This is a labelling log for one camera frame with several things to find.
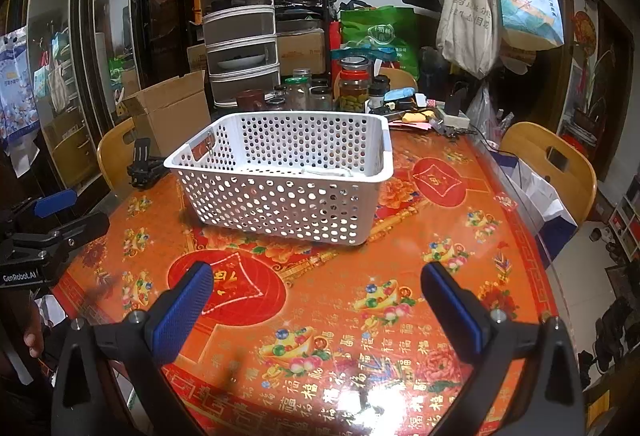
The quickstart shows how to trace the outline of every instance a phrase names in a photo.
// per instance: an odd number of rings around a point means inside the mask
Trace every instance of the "black cable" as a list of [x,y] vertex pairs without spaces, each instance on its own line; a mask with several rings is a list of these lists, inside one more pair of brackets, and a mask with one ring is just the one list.
[[520,189],[522,190],[522,171],[520,170],[520,157],[518,155],[516,155],[515,153],[511,153],[510,151],[505,151],[503,149],[494,149],[493,147],[491,147],[491,144],[489,143],[489,141],[486,139],[486,137],[482,134],[482,131],[480,131],[480,129],[478,129],[477,127],[475,127],[473,124],[469,123],[469,126],[471,126],[473,129],[475,129],[478,133],[480,133],[480,136],[482,137],[482,140],[484,140],[484,143],[490,147],[492,150],[494,150],[496,153],[504,153],[505,155],[510,155],[513,156],[514,158],[517,159],[518,163],[518,176],[520,177]]

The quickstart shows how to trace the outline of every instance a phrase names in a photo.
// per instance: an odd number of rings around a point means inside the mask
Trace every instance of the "jar with red lid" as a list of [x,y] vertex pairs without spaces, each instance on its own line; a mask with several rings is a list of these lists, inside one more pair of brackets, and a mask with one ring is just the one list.
[[340,71],[340,111],[358,111],[364,113],[364,103],[369,98],[371,78],[367,70]]

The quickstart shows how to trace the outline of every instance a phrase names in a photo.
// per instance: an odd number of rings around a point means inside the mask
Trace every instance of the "perforated basket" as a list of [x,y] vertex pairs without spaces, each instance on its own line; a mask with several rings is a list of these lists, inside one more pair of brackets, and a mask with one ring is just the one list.
[[384,117],[318,111],[227,115],[164,165],[205,223],[342,245],[366,241],[393,174]]

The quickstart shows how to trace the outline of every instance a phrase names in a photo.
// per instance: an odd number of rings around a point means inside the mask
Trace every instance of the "white plate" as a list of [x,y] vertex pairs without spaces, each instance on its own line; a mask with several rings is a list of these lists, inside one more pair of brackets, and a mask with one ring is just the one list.
[[228,61],[220,61],[218,66],[222,70],[242,70],[244,68],[252,68],[258,66],[264,61],[265,54],[252,55],[251,57],[242,57],[240,59],[230,59]]

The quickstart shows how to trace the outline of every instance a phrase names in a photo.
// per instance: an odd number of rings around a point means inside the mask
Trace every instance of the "orange tablecloth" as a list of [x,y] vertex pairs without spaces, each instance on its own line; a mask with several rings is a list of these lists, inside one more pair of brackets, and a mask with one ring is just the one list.
[[[54,290],[101,323],[148,308],[196,260],[214,293],[169,381],[203,427],[225,434],[426,434],[470,370],[420,293],[439,259],[487,307],[535,322],[556,314],[531,235],[466,139],[394,131],[394,177],[366,244],[341,247],[202,226],[172,177],[136,191],[106,236],[84,248]],[[514,363],[482,429],[502,417]]]

